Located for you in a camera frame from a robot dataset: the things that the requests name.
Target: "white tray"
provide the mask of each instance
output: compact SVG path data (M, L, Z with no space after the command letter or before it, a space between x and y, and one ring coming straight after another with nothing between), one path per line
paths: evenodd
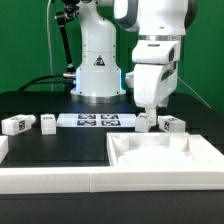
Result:
M108 133L107 150L110 167L1 168L0 194L224 189L224 156L200 135Z

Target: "black symbol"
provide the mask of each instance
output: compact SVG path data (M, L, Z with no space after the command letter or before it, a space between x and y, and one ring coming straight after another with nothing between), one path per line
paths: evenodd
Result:
M177 121L177 118L170 118L169 121Z
M102 126L121 126L120 121L101 121Z
M164 129L169 131L170 130L170 123L165 121L165 124L164 124Z
M96 126L96 121L78 121L78 126Z
M116 114L102 114L101 119L116 120L116 119L119 119L119 117Z
M25 121L20 121L19 122L19 130L21 131L23 129L25 129Z
M20 117L13 117L13 118L11 118L11 120L19 121L19 120L22 120L22 118L20 118Z
M79 114L78 119L96 119L96 115L94 114Z
M44 117L44 120L52 120L53 117Z
M105 63L103 61L103 58L101 57L101 55L99 55L99 57L96 59L96 62L94 63L95 66L105 66Z

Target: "green wall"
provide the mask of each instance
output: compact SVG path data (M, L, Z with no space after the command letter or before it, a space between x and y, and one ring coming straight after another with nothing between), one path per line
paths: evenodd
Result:
M49 75L49 54L46 32L48 0L1 0L0 8L0 92L17 90L31 79ZM184 60L179 76L193 87L218 113L224 114L224 1L198 0L198 14L185 38ZM61 11L60 0L51 7L51 35L54 73L66 70L59 29L54 21ZM112 9L100 9L112 20ZM67 26L72 57L81 63L81 33L78 21ZM118 29L117 64L123 74L133 69L131 52L137 42L134 33ZM30 90L50 90L50 86ZM179 83L177 92L192 94Z

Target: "small white cube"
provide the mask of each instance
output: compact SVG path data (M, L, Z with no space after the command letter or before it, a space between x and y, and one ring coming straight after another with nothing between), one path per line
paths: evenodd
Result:
M135 121L135 131L146 133L149 131L149 125L146 113L140 113L138 117L136 117Z
M158 116L159 129L165 132L185 132L186 122L173 116Z
M53 114L41 115L41 132L42 135L56 134L56 119Z
M17 135L32 128L32 124L36 121L33 115L19 114L2 120L3 135Z

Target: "black tabletop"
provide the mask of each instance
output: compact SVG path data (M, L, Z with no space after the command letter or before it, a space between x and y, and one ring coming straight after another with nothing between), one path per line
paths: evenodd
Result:
M133 128L57 128L42 136L40 114L134 113L133 97L109 105L77 103L61 92L0 94L0 118L34 114L33 128L9 137L1 167L108 166L107 132ZM201 134L224 152L224 117L185 94L170 97L168 114L183 119L186 131ZM158 127L150 131L159 131ZM224 191L152 191L0 195L1 223L223 223Z

